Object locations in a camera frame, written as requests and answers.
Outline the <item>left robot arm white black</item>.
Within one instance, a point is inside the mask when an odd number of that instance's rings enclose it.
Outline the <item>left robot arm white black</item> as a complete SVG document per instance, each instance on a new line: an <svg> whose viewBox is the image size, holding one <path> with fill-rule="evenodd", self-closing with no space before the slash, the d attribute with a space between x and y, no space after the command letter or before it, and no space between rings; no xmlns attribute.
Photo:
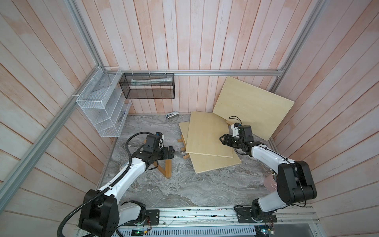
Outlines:
<svg viewBox="0 0 379 237"><path fill-rule="evenodd" d="M144 132L145 144L134 153L127 152L127 165L99 190L90 190L80 209L79 228L98 237L110 237L118 227L127 223L143 224L146 220L146 206L139 201L121 202L121 198L151 165L159 160L171 160L175 150L164 145L164 135Z"/></svg>

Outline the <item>plywood board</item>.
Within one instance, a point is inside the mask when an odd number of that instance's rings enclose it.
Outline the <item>plywood board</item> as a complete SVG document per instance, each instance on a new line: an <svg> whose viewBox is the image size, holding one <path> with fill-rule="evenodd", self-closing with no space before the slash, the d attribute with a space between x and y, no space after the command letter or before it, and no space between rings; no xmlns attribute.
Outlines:
<svg viewBox="0 0 379 237"><path fill-rule="evenodd" d="M181 130L181 135L183 135L185 143L187 142L187 135L189 129L189 121L180 122L179 127ZM196 174L204 173L211 170L216 170L220 168L225 168L229 166L235 166L241 164L241 160L238 157L235 151L232 151L233 157L218 157L218 156L209 156L209 155L199 155L199 154L189 154L189 158L192 162L194 171Z"/></svg>
<svg viewBox="0 0 379 237"><path fill-rule="evenodd" d="M232 148L220 141L220 137L228 133L228 124L224 118L214 113L192 111L186 151L190 154L232 158Z"/></svg>
<svg viewBox="0 0 379 237"><path fill-rule="evenodd" d="M237 116L252 133L269 140L295 102L255 87L238 79L227 77L213 113L230 120Z"/></svg>

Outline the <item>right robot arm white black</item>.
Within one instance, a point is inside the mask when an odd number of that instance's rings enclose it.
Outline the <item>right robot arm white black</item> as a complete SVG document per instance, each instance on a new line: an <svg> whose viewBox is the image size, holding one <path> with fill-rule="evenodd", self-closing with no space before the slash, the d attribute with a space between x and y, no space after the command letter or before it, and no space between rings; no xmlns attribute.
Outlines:
<svg viewBox="0 0 379 237"><path fill-rule="evenodd" d="M223 145L241 150L268 166L276 174L276 191L252 202L251 218L263 222L274 217L274 212L297 202L306 203L317 197L316 186L309 165L304 161L294 161L269 149L260 141L255 141L248 125L235 123L232 135L220 137Z"/></svg>

